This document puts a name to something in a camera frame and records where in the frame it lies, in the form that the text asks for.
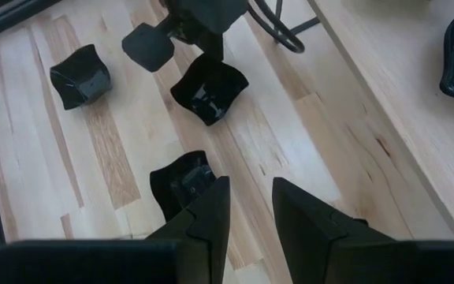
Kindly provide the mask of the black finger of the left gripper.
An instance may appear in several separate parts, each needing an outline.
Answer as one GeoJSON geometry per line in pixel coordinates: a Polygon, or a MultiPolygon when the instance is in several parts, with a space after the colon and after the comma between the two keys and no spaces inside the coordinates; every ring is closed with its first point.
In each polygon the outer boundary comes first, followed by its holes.
{"type": "Polygon", "coordinates": [[[121,41],[123,51],[145,70],[160,70],[174,55],[169,29],[142,23],[121,41]]]}
{"type": "Polygon", "coordinates": [[[195,45],[211,58],[219,61],[224,60],[224,41],[222,34],[206,31],[198,38],[195,45]]]}

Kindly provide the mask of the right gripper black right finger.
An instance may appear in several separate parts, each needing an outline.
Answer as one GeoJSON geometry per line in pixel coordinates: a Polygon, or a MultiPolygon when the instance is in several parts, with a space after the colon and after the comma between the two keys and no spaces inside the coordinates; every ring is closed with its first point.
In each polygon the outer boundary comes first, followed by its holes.
{"type": "Polygon", "coordinates": [[[282,177],[273,179],[272,202],[293,284],[326,284],[331,250],[341,241],[392,240],[282,177]]]}

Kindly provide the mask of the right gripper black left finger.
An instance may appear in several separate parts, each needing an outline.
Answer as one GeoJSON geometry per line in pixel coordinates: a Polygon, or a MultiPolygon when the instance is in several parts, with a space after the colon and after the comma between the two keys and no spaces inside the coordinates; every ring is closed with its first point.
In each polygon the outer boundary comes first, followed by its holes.
{"type": "Polygon", "coordinates": [[[218,178],[147,237],[146,284],[222,284],[230,230],[230,180],[218,178]]]}

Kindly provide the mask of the black square mini plate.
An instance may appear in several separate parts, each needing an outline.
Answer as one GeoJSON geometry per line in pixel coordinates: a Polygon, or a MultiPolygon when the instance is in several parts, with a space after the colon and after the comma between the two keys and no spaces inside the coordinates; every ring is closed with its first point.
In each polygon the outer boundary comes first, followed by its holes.
{"type": "Polygon", "coordinates": [[[150,173],[151,191],[166,222],[201,197],[216,179],[205,151],[188,152],[150,173]]]}
{"type": "Polygon", "coordinates": [[[179,105],[211,126],[226,115],[236,97],[248,86],[241,71],[201,54],[170,92],[179,105]]]}
{"type": "Polygon", "coordinates": [[[94,44],[79,48],[50,67],[50,81],[65,110],[90,105],[112,88],[110,72],[94,44]]]}

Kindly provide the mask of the wooden shelf with black legs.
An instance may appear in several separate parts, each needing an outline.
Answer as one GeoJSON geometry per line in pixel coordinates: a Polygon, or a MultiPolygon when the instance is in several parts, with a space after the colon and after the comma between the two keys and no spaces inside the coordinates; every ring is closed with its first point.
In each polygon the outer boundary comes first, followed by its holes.
{"type": "Polygon", "coordinates": [[[454,98],[439,87],[454,0],[284,0],[317,17],[454,233],[454,98]]]}

